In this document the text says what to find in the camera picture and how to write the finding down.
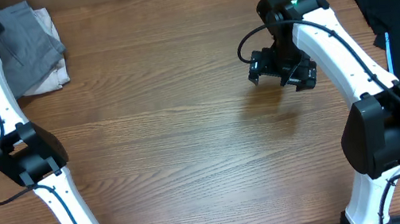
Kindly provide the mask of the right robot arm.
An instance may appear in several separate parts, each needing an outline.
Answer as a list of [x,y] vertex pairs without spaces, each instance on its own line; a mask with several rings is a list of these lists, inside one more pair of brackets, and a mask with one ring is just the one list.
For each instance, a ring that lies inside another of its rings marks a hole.
[[355,170],[338,224],[400,224],[389,207],[400,180],[400,81],[347,34],[326,0],[260,0],[256,11],[273,44],[252,52],[249,80],[313,89],[323,71],[347,103],[341,147]]

